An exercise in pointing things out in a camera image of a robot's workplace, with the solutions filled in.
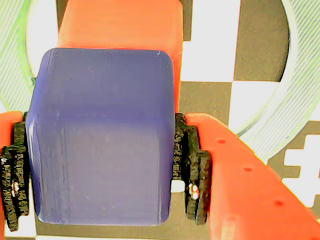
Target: checkerboard pattern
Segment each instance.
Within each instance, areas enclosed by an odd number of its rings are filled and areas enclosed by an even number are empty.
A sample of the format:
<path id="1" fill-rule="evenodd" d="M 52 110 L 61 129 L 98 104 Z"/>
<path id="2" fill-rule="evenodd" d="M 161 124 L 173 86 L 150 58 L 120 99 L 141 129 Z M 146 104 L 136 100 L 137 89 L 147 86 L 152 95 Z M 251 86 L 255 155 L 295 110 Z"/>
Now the checkerboard pattern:
<path id="1" fill-rule="evenodd" d="M 42 55 L 55 47 L 57 18 L 60 23 L 66 1 L 57 1 L 57 11 L 54 0 L 34 2 L 28 49 L 32 71 L 36 73 Z M 289 39 L 281 1 L 182 2 L 186 7 L 180 112 L 211 114 L 234 131 L 268 101 L 283 73 Z M 0 112 L 5 111 L 0 103 Z M 267 164 L 320 218 L 319 144 L 320 105 L 296 138 Z M 6 229 L 8 240 L 210 239 L 208 225 L 196 226 L 185 219 L 183 193 L 172 194 L 170 217 L 156 227 L 47 224 L 35 217 L 32 192 L 30 199 L 30 215 L 19 219 L 19 231 Z"/>

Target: screw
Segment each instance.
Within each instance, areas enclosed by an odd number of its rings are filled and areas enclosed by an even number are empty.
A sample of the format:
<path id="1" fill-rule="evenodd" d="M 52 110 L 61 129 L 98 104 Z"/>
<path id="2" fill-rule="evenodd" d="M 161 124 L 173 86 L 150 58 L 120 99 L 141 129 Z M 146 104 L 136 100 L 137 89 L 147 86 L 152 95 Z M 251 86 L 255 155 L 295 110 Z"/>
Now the screw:
<path id="1" fill-rule="evenodd" d="M 189 194 L 193 200 L 197 200 L 199 198 L 199 188 L 197 185 L 192 183 L 189 184 Z"/>
<path id="2" fill-rule="evenodd" d="M 1 165 L 4 165 L 7 162 L 7 160 L 8 160 L 7 158 L 4 158 L 4 157 L 1 158 Z"/>
<path id="3" fill-rule="evenodd" d="M 13 181 L 11 184 L 11 188 L 12 188 L 11 195 L 15 197 L 16 193 L 19 191 L 19 183 L 17 183 L 16 181 Z"/>

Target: orange gripper jaw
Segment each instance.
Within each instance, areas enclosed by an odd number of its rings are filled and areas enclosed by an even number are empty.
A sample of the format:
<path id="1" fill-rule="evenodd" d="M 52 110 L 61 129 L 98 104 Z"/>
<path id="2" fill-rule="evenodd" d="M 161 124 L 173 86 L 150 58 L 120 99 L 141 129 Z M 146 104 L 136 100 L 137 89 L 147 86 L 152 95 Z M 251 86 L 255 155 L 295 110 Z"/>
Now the orange gripper jaw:
<path id="1" fill-rule="evenodd" d="M 14 123 L 21 122 L 23 120 L 23 117 L 24 116 L 22 112 L 19 112 L 19 111 L 11 111 L 11 112 L 0 114 L 0 154 L 3 147 L 11 145 Z M 5 240 L 5 214 L 4 214 L 4 207 L 2 205 L 1 196 L 0 196 L 0 240 Z"/>
<path id="2" fill-rule="evenodd" d="M 320 240 L 312 212 L 227 126 L 202 113 L 185 119 L 212 156 L 212 240 Z"/>

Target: blue cube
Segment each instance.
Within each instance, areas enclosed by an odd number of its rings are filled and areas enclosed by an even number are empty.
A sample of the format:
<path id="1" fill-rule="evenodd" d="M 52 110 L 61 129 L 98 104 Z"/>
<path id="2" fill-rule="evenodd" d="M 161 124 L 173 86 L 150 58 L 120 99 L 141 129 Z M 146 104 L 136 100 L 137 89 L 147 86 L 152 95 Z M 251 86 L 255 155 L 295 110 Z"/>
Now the blue cube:
<path id="1" fill-rule="evenodd" d="M 165 52 L 48 51 L 26 131 L 42 222 L 152 226 L 168 218 L 175 111 Z"/>

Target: orange block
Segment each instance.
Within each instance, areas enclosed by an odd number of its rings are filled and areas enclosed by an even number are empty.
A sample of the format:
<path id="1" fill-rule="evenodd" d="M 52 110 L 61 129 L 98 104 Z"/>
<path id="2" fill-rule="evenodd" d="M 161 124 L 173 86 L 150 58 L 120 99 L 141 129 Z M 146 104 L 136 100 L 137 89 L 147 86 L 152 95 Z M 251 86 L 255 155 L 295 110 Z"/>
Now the orange block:
<path id="1" fill-rule="evenodd" d="M 179 108 L 183 7 L 179 0 L 69 0 L 59 48 L 135 49 L 166 52 L 174 65 Z"/>
<path id="2" fill-rule="evenodd" d="M 12 144 L 12 133 L 14 123 L 21 122 L 23 114 L 19 111 L 12 111 L 0 114 L 0 153 L 3 147 Z M 5 214 L 0 197 L 0 240 L 5 239 Z"/>
<path id="3" fill-rule="evenodd" d="M 212 240 L 320 240 L 313 213 L 227 126 L 207 114 L 185 119 L 213 159 Z"/>

